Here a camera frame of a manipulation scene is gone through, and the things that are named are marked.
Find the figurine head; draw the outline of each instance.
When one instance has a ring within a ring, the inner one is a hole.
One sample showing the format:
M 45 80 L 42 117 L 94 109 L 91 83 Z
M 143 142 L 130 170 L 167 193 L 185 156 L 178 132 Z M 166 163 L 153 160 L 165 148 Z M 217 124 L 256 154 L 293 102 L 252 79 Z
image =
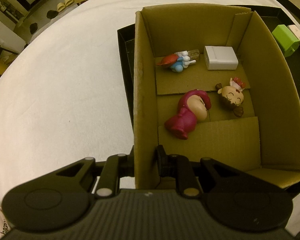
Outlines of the figurine head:
M 221 83 L 216 85 L 221 104 L 227 109 L 233 110 L 234 115 L 237 117 L 243 115 L 243 108 L 240 105 L 244 99 L 242 91 L 245 85 L 240 78 L 231 78 L 230 85 L 226 87 L 222 87 Z
M 178 114 L 164 123 L 164 126 L 179 139 L 188 139 L 197 122 L 203 122 L 211 108 L 208 94 L 202 90 L 191 90 L 183 95 L 178 103 Z

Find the cardboard flap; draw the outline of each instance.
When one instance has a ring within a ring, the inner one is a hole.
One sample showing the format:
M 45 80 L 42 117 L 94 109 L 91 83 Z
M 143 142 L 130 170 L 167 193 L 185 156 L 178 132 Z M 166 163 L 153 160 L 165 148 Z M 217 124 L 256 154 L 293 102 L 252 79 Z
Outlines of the cardboard flap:
M 167 154 L 185 155 L 190 161 L 211 157 L 241 171 L 261 167 L 257 117 L 198 123 L 188 140 L 158 127 L 159 144 Z
M 250 8 L 217 4 L 167 4 L 144 7 L 146 24 L 154 57 L 177 51 L 199 49 L 205 45 L 225 46 L 235 14 Z
M 247 173 L 277 185 L 280 188 L 289 187 L 300 181 L 300 172 L 296 171 L 281 171 L 259 168 L 252 171 L 247 171 Z
M 158 57 L 155 62 L 158 63 L 161 59 L 162 57 Z M 230 78 L 234 77 L 241 78 L 246 83 L 246 89 L 250 88 L 240 61 L 236 70 L 208 70 L 203 54 L 200 54 L 197 63 L 190 65 L 181 73 L 161 66 L 156 66 L 155 69 L 157 95 L 184 94 L 193 89 L 216 91 L 216 84 L 228 86 Z
M 259 119 L 262 165 L 300 170 L 300 100 L 271 32 L 253 12 L 238 52 Z
M 234 16 L 230 34 L 226 46 L 232 47 L 234 52 L 237 52 L 243 35 L 248 27 L 252 16 L 252 12 L 237 13 Z
M 158 145 L 154 59 L 140 12 L 136 13 L 134 56 L 134 162 L 136 187 L 154 188 L 160 181 L 154 150 Z

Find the green box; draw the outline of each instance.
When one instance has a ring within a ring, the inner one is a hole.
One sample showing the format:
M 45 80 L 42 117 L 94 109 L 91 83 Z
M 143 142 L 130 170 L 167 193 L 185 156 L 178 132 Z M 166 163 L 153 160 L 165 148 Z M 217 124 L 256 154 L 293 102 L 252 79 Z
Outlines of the green box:
M 300 40 L 288 29 L 286 25 L 278 25 L 272 32 L 284 57 L 289 57 L 299 47 Z

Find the black ribbed surface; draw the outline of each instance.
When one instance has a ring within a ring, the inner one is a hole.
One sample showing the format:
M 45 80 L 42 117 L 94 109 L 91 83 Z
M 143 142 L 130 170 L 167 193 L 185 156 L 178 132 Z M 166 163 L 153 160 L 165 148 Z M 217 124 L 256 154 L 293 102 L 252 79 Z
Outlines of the black ribbed surface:
M 69 228 L 48 234 L 24 233 L 17 229 L 3 240 L 289 240 L 284 229 L 242 233 L 216 222 L 197 200 L 174 190 L 122 190 L 114 198 L 98 200 L 91 212 Z

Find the small white object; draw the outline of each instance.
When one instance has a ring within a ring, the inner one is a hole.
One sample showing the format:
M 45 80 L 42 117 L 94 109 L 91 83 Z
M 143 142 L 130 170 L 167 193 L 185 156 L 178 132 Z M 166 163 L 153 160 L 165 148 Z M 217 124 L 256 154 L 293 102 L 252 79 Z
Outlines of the small white object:
M 189 65 L 195 64 L 196 62 L 197 62 L 196 60 L 191 60 L 191 61 L 184 61 L 183 60 L 182 66 L 183 66 L 183 68 L 187 68 Z
M 300 29 L 294 24 L 288 25 L 288 28 L 300 40 Z
M 97 190 L 97 195 L 100 197 L 108 197 L 112 194 L 112 190 L 107 187 L 102 187 Z
M 203 52 L 208 70 L 235 70 L 238 59 L 232 47 L 205 46 Z

